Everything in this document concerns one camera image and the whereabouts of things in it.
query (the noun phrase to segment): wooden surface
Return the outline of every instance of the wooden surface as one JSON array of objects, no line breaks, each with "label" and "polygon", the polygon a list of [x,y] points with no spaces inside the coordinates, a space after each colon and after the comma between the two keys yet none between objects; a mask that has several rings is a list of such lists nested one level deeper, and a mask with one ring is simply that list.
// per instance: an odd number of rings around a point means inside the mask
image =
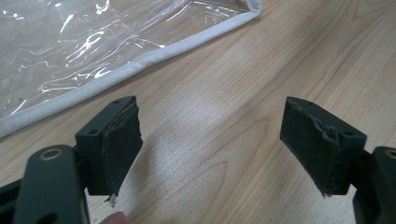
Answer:
[{"label": "wooden surface", "polygon": [[268,0],[257,20],[1,139],[0,185],[125,95],[144,146],[114,208],[89,198],[92,223],[120,210],[131,223],[354,223],[355,190],[323,198],[279,141],[283,106],[314,101],[367,150],[396,147],[396,3]]}]

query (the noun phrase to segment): transparent plastic sheet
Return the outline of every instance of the transparent plastic sheet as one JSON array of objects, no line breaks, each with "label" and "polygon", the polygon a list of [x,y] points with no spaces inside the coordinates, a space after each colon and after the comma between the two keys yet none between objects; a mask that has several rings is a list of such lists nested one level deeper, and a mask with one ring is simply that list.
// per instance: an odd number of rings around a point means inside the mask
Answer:
[{"label": "transparent plastic sheet", "polygon": [[[259,1],[251,2],[261,9]],[[4,0],[0,121],[112,76],[139,56],[167,49],[249,12],[251,4],[245,0]]]}]

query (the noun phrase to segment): black plastic part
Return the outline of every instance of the black plastic part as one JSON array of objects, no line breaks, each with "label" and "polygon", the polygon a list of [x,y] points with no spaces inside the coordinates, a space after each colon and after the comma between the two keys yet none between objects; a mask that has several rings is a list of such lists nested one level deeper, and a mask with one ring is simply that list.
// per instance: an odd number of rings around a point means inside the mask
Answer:
[{"label": "black plastic part", "polygon": [[13,223],[89,223],[73,148],[46,147],[30,157]]},{"label": "black plastic part", "polygon": [[377,147],[369,167],[379,203],[375,223],[396,223],[396,149]]},{"label": "black plastic part", "polygon": [[379,214],[378,201],[357,190],[353,197],[353,210],[357,224],[373,224]]},{"label": "black plastic part", "polygon": [[323,194],[347,194],[349,164],[363,152],[364,133],[318,105],[288,97],[280,139]]},{"label": "black plastic part", "polygon": [[118,195],[143,145],[134,96],[110,103],[77,134],[77,153],[88,162],[86,184],[91,195]]},{"label": "black plastic part", "polygon": [[1,223],[12,223],[21,180],[14,181],[0,188],[0,220]]}]

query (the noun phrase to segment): screw hole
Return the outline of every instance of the screw hole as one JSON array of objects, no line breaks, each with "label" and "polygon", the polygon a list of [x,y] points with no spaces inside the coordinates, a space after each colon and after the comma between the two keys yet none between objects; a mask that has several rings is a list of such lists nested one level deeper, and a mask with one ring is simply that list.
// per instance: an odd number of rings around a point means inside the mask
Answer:
[{"label": "screw hole", "polygon": [[396,150],[386,150],[387,155],[396,160]]},{"label": "screw hole", "polygon": [[62,154],[62,152],[63,151],[61,148],[48,149],[47,151],[41,153],[40,160],[49,161],[49,160],[55,159],[55,158],[59,157]]},{"label": "screw hole", "polygon": [[52,224],[58,219],[58,215],[56,213],[49,213],[45,216],[41,217],[36,224]]},{"label": "screw hole", "polygon": [[352,135],[353,135],[353,132],[346,131],[346,132],[344,132],[344,134],[345,134],[345,135],[348,135],[348,136],[352,136]]},{"label": "screw hole", "polygon": [[88,131],[88,134],[94,134],[94,133],[97,133],[98,131],[96,130],[96,129],[92,129],[92,130],[89,130]]}]

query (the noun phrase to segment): finger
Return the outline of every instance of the finger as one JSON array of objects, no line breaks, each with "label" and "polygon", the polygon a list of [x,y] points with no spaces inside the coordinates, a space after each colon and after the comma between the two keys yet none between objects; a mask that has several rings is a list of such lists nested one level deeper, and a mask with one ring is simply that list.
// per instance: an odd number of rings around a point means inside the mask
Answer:
[{"label": "finger", "polygon": [[122,212],[118,212],[105,218],[100,224],[129,224],[129,221]]}]

